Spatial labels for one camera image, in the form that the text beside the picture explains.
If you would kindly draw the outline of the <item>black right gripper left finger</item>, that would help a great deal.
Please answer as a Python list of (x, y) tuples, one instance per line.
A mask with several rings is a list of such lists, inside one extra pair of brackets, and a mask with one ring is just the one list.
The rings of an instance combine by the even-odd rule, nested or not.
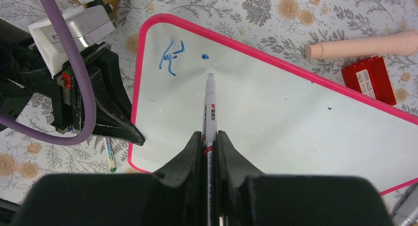
[(29, 191), (14, 226), (197, 226), (201, 133), (155, 172), (49, 174)]

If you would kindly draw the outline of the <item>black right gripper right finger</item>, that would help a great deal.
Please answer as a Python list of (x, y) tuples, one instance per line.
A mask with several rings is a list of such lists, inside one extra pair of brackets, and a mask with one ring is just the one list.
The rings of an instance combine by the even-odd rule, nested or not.
[(356, 176), (266, 174), (217, 135), (225, 226), (390, 226), (374, 186)]

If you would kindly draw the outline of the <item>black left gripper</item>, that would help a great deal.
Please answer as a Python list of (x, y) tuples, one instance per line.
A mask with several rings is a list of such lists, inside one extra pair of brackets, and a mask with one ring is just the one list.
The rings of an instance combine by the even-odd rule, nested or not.
[[(142, 146), (144, 135), (131, 122), (132, 103), (121, 78), (119, 57), (111, 45), (100, 43), (81, 52), (93, 88), (97, 111), (93, 135), (125, 140)], [(59, 133), (81, 130), (84, 105), (79, 84), (69, 61), (54, 76), (57, 95), (51, 97), (54, 112), (52, 126)]]

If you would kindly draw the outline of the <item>pink framed whiteboard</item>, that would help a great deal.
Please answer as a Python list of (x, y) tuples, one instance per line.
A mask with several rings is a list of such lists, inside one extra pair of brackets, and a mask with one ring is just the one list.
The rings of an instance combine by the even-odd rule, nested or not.
[(216, 120), (265, 173), (359, 176), (382, 194), (418, 181), (418, 118), (171, 14), (139, 31), (128, 163), (153, 172), (203, 129), (214, 74)]

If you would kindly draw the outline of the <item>green capped marker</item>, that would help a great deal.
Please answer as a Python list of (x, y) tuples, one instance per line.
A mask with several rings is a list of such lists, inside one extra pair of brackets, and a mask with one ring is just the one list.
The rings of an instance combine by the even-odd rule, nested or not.
[(112, 151), (112, 147), (111, 144), (109, 142), (109, 139), (106, 137), (105, 138), (105, 146), (106, 146), (106, 151), (107, 151), (107, 156), (109, 159), (109, 169), (111, 173), (115, 173), (117, 171), (117, 164), (115, 161), (115, 157)]

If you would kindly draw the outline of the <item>silver toy microphone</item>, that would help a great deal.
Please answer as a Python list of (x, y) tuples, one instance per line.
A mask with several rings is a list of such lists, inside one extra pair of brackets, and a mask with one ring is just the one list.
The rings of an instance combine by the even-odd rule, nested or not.
[(395, 226), (413, 226), (418, 220), (418, 185), (410, 191), (406, 199), (393, 213)]

